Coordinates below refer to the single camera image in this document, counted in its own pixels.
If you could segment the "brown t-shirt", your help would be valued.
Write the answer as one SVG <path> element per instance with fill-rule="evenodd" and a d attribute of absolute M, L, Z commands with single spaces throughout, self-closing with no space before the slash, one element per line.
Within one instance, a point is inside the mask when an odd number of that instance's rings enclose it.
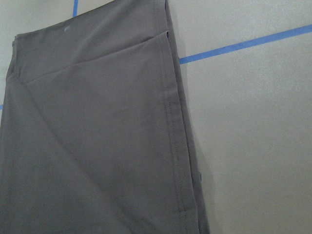
<path fill-rule="evenodd" d="M 166 0 L 115 0 L 12 49 L 1 233 L 209 233 Z"/>

